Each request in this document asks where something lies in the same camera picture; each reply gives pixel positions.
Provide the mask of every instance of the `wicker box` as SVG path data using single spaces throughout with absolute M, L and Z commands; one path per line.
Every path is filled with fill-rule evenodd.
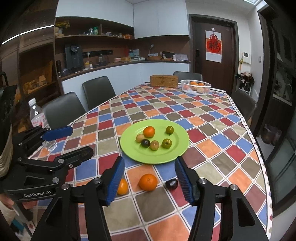
M 151 86 L 177 88 L 178 76 L 175 75 L 152 75 L 150 76 Z

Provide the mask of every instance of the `orange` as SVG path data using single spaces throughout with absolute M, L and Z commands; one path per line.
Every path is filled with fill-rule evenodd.
M 151 138 L 155 135 L 155 129 L 152 126 L 147 126 L 144 130 L 143 130 L 143 135 L 146 138 Z
M 153 174 L 145 174 L 139 180 L 139 186 L 144 191 L 153 191 L 157 183 L 157 178 Z
M 126 180 L 124 179 L 121 179 L 120 180 L 120 183 L 119 183 L 119 186 L 118 186 L 118 189 L 117 189 L 117 193 L 119 195 L 124 195 L 128 192 L 128 183 Z

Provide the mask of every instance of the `white plastic basket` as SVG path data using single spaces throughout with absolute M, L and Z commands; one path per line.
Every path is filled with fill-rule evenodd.
M 191 82 L 195 82 L 197 84 L 202 83 L 204 86 L 191 85 Z M 199 80 L 181 80 L 181 85 L 182 91 L 193 95 L 208 95 L 211 88 L 209 83 Z

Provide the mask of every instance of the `green fruit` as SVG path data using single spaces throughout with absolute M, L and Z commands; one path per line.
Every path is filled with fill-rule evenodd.
M 174 133 L 174 128 L 172 126 L 168 126 L 165 131 L 167 134 L 171 135 Z
M 145 139 L 145 136 L 143 134 L 138 134 L 136 137 L 136 142 L 140 143 L 144 139 Z
M 159 148 L 159 142 L 158 141 L 152 141 L 150 143 L 151 150 L 157 150 Z
M 164 148 L 170 148 L 172 146 L 172 140 L 170 140 L 170 139 L 164 139 L 163 140 L 163 147 Z
M 142 140 L 141 141 L 141 146 L 143 146 L 145 148 L 149 147 L 150 146 L 150 141 L 147 140 L 147 139 Z

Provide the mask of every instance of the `checkered tablecloth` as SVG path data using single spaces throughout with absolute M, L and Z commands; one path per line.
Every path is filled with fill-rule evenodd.
M 76 120 L 71 125 L 74 129 L 71 136 L 59 139 L 53 152 L 42 149 L 34 158 L 53 161 L 56 156 L 79 147 L 92 147 L 94 156 L 69 170 L 66 181 L 79 186 L 100 176 L 119 155 L 123 156 L 129 192 L 117 196 L 109 207 L 104 207 L 112 240 L 185 241 L 196 207 L 185 201 L 180 186 L 173 191 L 164 187 L 166 180 L 176 177 L 174 161 L 160 165 L 141 164 L 120 149 L 120 136 L 124 130 L 146 119 L 165 119 L 181 125 L 190 138 L 183 155 L 188 167 L 213 184 L 237 184 L 270 238 L 272 206 L 266 169 L 246 121 L 223 91 L 211 90 L 209 95 L 194 96 L 179 88 L 142 84 Z M 142 191 L 138 186 L 140 177 L 146 173 L 158 178 L 158 186 L 152 192 Z M 35 222 L 49 202 L 38 202 L 34 210 Z M 220 208 L 217 204 L 212 241 L 218 240 Z M 87 230 L 82 204 L 79 205 L 79 223 L 85 241 Z

